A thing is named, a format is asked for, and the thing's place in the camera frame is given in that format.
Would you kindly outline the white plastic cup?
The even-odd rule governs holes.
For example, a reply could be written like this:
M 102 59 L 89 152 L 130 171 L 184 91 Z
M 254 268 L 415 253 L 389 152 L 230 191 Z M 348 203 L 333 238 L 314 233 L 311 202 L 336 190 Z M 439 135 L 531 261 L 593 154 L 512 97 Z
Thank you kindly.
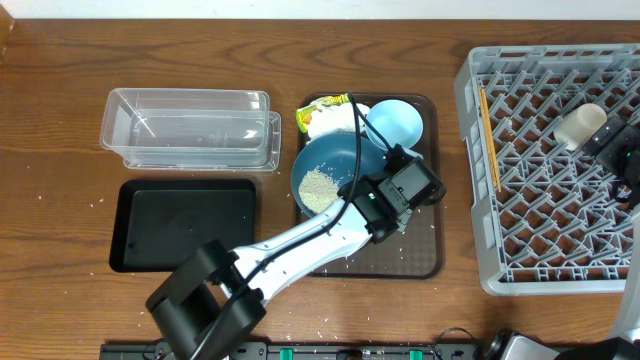
M 581 148 L 607 121 L 603 108 L 592 103 L 581 105 L 564 116 L 554 128 L 553 135 L 568 151 Z

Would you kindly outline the dark blue plate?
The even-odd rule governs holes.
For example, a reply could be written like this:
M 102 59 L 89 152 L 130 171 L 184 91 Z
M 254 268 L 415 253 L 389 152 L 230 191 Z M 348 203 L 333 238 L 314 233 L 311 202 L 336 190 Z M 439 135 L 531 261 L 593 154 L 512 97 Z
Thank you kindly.
M 311 218 L 298 188 L 308 171 L 319 170 L 330 176 L 341 187 L 351 181 L 355 173 L 356 139 L 354 133 L 332 133 L 316 138 L 298 154 L 291 172 L 292 196 L 300 211 Z M 382 172 L 386 164 L 383 151 L 364 136 L 361 137 L 360 176 Z

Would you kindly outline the light blue bowl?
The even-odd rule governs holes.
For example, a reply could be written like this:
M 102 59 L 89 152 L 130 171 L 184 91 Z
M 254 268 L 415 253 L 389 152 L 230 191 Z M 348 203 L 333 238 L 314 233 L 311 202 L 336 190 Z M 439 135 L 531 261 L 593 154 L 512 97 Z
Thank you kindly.
M 423 120 L 418 110 L 402 100 L 384 100 L 374 105 L 367 115 L 368 122 L 394 147 L 416 145 L 423 134 Z

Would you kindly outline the green yellow snack wrapper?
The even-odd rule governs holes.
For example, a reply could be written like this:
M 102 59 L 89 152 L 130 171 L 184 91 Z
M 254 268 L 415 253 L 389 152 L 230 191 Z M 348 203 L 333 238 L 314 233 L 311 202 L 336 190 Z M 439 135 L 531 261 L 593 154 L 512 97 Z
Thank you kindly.
M 314 112 L 323 112 L 325 110 L 335 110 L 338 106 L 349 103 L 349 95 L 347 93 L 340 95 L 323 96 L 311 101 L 295 112 L 295 119 L 299 130 L 307 133 L 312 122 Z

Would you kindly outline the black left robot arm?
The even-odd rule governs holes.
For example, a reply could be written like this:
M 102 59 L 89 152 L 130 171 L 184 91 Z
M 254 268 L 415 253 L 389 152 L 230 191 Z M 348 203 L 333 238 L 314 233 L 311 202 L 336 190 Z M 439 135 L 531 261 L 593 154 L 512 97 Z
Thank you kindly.
M 231 251 L 217 241 L 196 250 L 146 302 L 174 358 L 227 356 L 283 289 L 402 227 L 415 193 L 400 176 L 364 176 L 348 197 L 276 237 Z

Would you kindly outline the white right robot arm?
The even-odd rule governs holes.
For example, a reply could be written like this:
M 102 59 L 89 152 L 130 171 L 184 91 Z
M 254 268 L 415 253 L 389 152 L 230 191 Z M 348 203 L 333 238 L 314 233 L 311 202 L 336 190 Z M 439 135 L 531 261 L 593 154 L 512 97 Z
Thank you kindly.
M 605 125 L 585 144 L 587 154 L 608 167 L 631 188 L 624 202 L 631 214 L 633 250 L 622 303 L 607 339 L 556 349 L 514 331 L 503 330 L 479 359 L 621 359 L 639 358 L 639 130 L 632 125 Z

